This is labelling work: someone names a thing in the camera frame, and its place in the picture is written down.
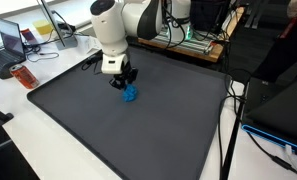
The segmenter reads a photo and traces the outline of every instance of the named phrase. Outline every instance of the black mat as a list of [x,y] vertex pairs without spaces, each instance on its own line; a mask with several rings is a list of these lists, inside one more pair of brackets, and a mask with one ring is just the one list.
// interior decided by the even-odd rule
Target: black mat
[[82,63],[28,99],[123,179],[199,179],[226,96],[224,75],[143,50],[130,54],[139,69],[134,102],[109,85],[111,75],[82,71]]

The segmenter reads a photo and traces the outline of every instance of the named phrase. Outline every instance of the blue object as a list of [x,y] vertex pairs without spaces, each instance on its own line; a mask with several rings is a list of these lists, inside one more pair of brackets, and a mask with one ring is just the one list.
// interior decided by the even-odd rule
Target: blue object
[[125,102],[134,101],[137,98],[137,88],[132,84],[127,84],[122,97]]

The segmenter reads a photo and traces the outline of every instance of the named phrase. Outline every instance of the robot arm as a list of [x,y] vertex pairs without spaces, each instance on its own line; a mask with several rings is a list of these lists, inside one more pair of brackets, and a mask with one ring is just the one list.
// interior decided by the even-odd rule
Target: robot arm
[[101,71],[113,74],[110,84],[123,89],[136,79],[138,73],[129,61],[126,35],[147,40],[156,37],[162,25],[161,0],[125,0],[124,3],[97,0],[90,11],[104,53]]

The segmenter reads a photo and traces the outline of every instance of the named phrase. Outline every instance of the laptop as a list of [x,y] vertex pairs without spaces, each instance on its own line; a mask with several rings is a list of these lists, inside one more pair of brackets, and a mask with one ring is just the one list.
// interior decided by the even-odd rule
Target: laptop
[[21,63],[26,60],[26,55],[17,23],[0,19],[0,35],[3,49],[0,50],[0,71],[10,62]]
[[263,104],[245,111],[242,129],[282,147],[288,144],[297,153],[297,79]]

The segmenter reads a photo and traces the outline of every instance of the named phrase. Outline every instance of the laptop screen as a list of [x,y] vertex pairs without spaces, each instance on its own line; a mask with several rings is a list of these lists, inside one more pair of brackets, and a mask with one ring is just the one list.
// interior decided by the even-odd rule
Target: laptop screen
[[25,56],[18,24],[0,19],[0,34],[6,50]]

